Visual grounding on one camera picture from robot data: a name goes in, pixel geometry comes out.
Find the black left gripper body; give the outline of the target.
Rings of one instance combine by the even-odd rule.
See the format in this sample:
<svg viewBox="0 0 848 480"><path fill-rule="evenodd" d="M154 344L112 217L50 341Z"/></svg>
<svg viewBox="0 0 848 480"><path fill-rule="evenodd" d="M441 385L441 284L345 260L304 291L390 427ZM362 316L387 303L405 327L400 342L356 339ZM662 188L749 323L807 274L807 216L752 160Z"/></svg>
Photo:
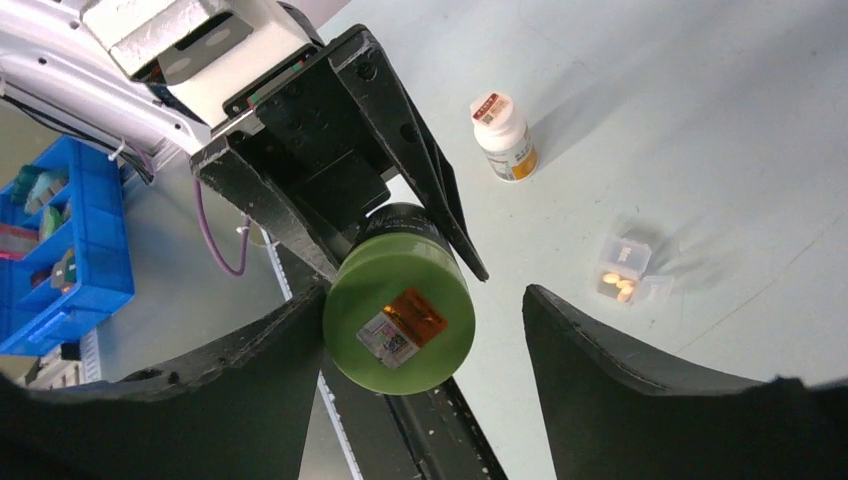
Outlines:
<svg viewBox="0 0 848 480"><path fill-rule="evenodd" d="M391 166L359 108L329 62L293 56L225 104L228 116L252 113L254 131L233 142L285 156L275 174L337 232L355 232L388 198L382 174Z"/></svg>

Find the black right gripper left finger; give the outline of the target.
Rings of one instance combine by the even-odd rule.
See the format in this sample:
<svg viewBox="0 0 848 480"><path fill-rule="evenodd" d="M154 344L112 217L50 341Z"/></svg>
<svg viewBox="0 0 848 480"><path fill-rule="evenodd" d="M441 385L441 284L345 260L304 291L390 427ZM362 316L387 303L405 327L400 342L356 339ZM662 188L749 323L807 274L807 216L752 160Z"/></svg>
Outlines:
<svg viewBox="0 0 848 480"><path fill-rule="evenodd" d="M1 383L5 479L295 479L325 290L117 382Z"/></svg>

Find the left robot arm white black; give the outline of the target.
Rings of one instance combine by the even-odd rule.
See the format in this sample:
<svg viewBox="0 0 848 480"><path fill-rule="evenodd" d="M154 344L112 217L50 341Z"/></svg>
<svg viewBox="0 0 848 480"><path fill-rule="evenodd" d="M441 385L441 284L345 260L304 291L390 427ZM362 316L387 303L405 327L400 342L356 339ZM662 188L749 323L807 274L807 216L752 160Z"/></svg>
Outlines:
<svg viewBox="0 0 848 480"><path fill-rule="evenodd" d="M1 97L192 176L325 280L403 178L479 280L453 169L376 35L319 34L287 1L5 1Z"/></svg>

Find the green bottle cap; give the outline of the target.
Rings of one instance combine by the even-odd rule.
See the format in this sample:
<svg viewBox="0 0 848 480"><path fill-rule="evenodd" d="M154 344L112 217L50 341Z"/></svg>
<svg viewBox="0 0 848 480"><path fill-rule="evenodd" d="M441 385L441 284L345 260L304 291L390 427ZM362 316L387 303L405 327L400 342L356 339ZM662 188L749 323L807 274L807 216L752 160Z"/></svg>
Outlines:
<svg viewBox="0 0 848 480"><path fill-rule="evenodd" d="M454 258L410 233L369 239L344 260L323 313L326 350L355 384L411 395L448 380L475 336L473 303Z"/></svg>

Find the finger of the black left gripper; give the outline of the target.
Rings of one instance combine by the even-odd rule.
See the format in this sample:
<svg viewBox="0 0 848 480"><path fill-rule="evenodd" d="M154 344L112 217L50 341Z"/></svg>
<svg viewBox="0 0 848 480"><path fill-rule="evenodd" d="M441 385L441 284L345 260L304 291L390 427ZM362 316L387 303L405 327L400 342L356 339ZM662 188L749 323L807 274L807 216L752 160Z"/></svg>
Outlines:
<svg viewBox="0 0 848 480"><path fill-rule="evenodd" d="M326 282L340 262L331 238L336 233L304 200L286 191L275 176L285 156L226 136L211 140L190 158L192 175L262 227Z"/></svg>
<svg viewBox="0 0 848 480"><path fill-rule="evenodd" d="M430 220L482 282L489 272L465 221L454 170L375 35L355 24L329 45L329 65Z"/></svg>

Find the green pill bottle black label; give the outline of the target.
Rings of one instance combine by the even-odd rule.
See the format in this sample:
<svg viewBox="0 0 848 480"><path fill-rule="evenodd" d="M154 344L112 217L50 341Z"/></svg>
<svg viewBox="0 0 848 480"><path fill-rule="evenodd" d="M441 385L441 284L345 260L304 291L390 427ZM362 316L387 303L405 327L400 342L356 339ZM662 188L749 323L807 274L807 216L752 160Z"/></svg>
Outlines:
<svg viewBox="0 0 848 480"><path fill-rule="evenodd" d="M387 203L367 216L360 223L353 243L356 248L366 241L381 235L408 233L426 238L454 256L447 239L430 219L424 207L407 203Z"/></svg>

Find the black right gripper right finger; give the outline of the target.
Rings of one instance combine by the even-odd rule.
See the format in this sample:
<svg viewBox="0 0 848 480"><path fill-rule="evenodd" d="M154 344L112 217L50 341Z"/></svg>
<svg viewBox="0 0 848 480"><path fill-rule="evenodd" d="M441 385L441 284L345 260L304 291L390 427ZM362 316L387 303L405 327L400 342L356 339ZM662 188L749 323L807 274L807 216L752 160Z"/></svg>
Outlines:
<svg viewBox="0 0 848 480"><path fill-rule="evenodd" d="M847 384L756 381L610 327L540 285L522 315L561 479L843 479Z"/></svg>

